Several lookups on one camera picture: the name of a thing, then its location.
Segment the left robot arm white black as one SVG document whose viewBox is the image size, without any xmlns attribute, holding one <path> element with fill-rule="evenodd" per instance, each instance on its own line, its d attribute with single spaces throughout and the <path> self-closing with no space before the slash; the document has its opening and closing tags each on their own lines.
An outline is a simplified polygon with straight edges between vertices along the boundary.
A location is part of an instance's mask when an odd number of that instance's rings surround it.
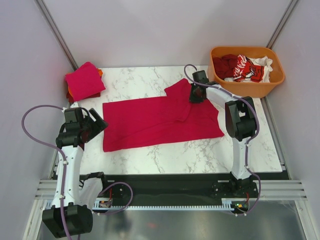
<svg viewBox="0 0 320 240">
<path fill-rule="evenodd" d="M 110 191 L 103 172 L 87 174 L 80 180 L 85 144 L 103 132 L 108 124 L 93 109 L 73 107 L 64 111 L 65 122 L 55 140 L 58 152 L 57 184 L 42 221 L 57 239 L 89 233 L 93 228 L 92 208 L 96 198 Z"/>
</svg>

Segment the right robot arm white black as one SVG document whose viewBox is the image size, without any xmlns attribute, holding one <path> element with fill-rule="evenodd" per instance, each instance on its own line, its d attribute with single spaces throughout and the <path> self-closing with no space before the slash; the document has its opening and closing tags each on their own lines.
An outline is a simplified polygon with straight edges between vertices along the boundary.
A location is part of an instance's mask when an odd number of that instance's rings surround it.
<svg viewBox="0 0 320 240">
<path fill-rule="evenodd" d="M 233 196 L 240 197 L 247 191 L 243 180 L 252 175 L 249 168 L 250 142 L 260 131 L 253 99 L 234 95 L 219 84 L 210 82 L 204 70 L 195 71 L 192 77 L 187 78 L 191 81 L 190 102 L 210 100 L 224 109 L 225 128 L 233 146 L 231 174 L 235 181 L 229 184 L 229 191 Z"/>
</svg>

